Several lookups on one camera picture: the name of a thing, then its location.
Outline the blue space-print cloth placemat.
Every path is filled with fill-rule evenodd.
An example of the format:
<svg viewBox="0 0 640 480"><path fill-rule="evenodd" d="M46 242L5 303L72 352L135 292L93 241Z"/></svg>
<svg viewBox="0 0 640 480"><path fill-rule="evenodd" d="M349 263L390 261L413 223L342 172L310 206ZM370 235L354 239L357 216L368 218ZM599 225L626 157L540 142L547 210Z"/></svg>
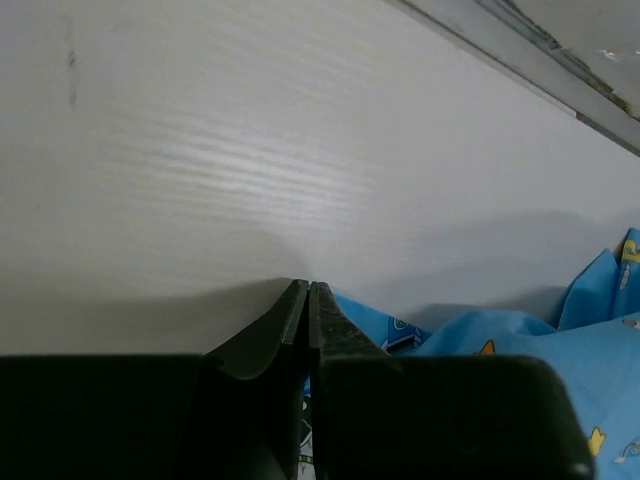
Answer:
<svg viewBox="0 0 640 480"><path fill-rule="evenodd" d="M392 356L527 355L564 379L602 479L639 476L639 231L572 282L552 324L519 311L475 310L434 332L348 297L343 314Z"/></svg>

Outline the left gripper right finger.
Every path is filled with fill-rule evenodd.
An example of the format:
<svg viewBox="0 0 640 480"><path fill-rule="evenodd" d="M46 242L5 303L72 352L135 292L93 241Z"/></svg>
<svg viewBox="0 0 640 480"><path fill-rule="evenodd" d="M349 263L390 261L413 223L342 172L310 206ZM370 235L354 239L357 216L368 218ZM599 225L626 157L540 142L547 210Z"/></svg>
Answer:
<svg viewBox="0 0 640 480"><path fill-rule="evenodd" d="M308 317L316 477L388 479L397 362L346 317L328 284L311 285Z"/></svg>

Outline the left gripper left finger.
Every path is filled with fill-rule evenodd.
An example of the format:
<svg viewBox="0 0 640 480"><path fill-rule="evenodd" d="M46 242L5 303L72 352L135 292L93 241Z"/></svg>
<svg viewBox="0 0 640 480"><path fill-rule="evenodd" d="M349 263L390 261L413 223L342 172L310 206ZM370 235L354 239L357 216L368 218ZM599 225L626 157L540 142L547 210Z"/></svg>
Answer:
<svg viewBox="0 0 640 480"><path fill-rule="evenodd" d="M214 350L207 406L218 479L294 479L307 363L308 283Z"/></svg>

